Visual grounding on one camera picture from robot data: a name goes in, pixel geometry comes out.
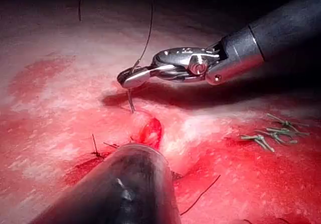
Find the right arm needle driver jaw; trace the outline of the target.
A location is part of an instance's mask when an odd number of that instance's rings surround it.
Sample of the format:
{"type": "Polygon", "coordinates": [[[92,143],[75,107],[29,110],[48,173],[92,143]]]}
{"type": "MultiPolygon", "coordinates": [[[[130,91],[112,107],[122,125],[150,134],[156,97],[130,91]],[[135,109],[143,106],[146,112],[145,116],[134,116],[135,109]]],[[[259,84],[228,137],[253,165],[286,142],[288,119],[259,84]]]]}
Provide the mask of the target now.
{"type": "Polygon", "coordinates": [[[128,69],[123,70],[122,72],[120,72],[117,76],[117,81],[119,84],[124,84],[125,81],[130,78],[131,76],[133,76],[135,73],[137,73],[139,70],[141,69],[140,66],[133,68],[130,67],[128,69]]]}
{"type": "Polygon", "coordinates": [[[122,87],[124,88],[136,88],[144,84],[150,79],[150,67],[141,67],[141,69],[133,76],[128,78],[122,87]]]}

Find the right arm needle driver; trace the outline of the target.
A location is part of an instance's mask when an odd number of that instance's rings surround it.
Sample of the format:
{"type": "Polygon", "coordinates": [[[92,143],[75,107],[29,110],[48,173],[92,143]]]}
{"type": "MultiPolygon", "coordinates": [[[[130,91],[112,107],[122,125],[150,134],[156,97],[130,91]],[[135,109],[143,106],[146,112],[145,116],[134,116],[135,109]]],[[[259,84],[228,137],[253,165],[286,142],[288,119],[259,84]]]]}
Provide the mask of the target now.
{"type": "Polygon", "coordinates": [[[221,43],[206,48],[178,47],[166,49],[154,55],[152,66],[161,70],[156,75],[162,80],[175,82],[199,82],[205,80],[210,67],[227,59],[221,43]]]}

